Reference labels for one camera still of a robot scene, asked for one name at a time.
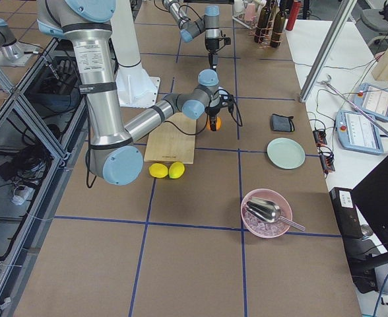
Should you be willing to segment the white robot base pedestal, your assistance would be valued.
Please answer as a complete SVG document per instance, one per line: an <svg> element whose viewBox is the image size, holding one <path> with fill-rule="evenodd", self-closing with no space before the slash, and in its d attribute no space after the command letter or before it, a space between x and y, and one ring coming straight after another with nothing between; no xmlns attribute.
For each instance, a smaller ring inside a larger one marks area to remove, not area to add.
<svg viewBox="0 0 388 317"><path fill-rule="evenodd" d="M156 103L160 78L149 76L142 65L129 1L116 2L111 26L119 104L148 108Z"/></svg>

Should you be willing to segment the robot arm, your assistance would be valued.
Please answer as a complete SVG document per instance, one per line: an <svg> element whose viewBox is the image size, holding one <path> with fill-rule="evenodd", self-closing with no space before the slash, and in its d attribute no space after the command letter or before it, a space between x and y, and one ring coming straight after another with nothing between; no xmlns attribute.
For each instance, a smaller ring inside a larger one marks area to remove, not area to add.
<svg viewBox="0 0 388 317"><path fill-rule="evenodd" d="M177 22L181 39L188 43L200 34L205 34L205 48L208 51L209 66L216 71L218 65L218 51L220 43L226 39L220 30L220 9L218 5L208 5L203 16L191 20L183 11L179 1L162 1L164 8Z"/></svg>
<svg viewBox="0 0 388 317"><path fill-rule="evenodd" d="M143 156L133 142L177 112L196 120L222 103L218 75L199 73L198 85L187 94L168 94L129 122L121 117L124 96L153 90L143 69L128 1L39 1L41 32L73 44L80 93L88 106L93 137L86 154L88 170L113 185L134 181Z"/></svg>

